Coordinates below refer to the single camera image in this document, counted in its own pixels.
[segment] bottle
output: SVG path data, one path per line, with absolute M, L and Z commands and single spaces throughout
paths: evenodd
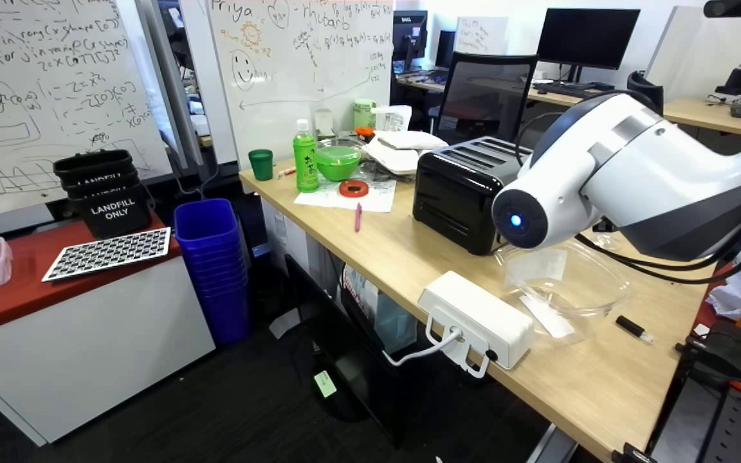
M 320 192 L 313 149 L 317 149 L 317 139 L 312 134 L 312 122 L 298 118 L 295 136 L 293 136 L 295 192 Z

